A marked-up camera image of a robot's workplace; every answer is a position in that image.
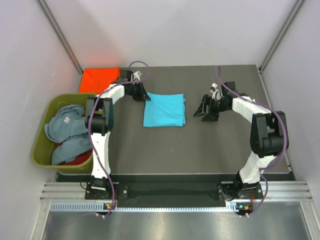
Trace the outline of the cyan t shirt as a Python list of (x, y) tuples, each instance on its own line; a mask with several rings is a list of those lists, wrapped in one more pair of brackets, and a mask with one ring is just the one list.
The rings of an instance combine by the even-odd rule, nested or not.
[(183, 127), (186, 124), (184, 94), (147, 94), (150, 100), (145, 102), (144, 127)]

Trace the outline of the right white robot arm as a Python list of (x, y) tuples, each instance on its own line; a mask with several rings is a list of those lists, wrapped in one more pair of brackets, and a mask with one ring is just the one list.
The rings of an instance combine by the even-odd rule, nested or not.
[(217, 122), (220, 113), (233, 111), (248, 120), (250, 127), (251, 153), (244, 167), (237, 172), (232, 185), (221, 187), (220, 197), (225, 201), (248, 198), (258, 192), (262, 173), (278, 156), (283, 156), (289, 147), (286, 115), (272, 111), (244, 93), (238, 93), (233, 81), (221, 85), (213, 83), (210, 94), (202, 97), (193, 117), (202, 122)]

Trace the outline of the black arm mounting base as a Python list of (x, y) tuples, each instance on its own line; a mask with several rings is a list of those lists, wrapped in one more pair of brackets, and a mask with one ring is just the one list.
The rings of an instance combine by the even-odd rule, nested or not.
[(258, 183), (243, 183), (238, 174), (112, 174), (110, 180), (94, 180), (88, 174), (58, 174), (59, 183), (87, 183), (87, 199), (111, 197), (114, 185), (117, 199), (139, 196), (205, 196), (215, 201), (261, 199), (262, 183), (294, 181), (292, 172), (266, 173)]

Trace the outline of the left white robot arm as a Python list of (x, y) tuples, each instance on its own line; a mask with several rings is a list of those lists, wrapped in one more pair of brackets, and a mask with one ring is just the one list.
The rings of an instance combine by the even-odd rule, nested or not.
[(89, 187), (102, 198), (116, 200), (109, 164), (109, 140), (115, 124), (114, 105), (125, 96), (136, 102), (150, 101), (141, 71), (121, 70), (120, 76), (102, 93), (88, 97), (85, 125), (92, 146), (93, 168)]

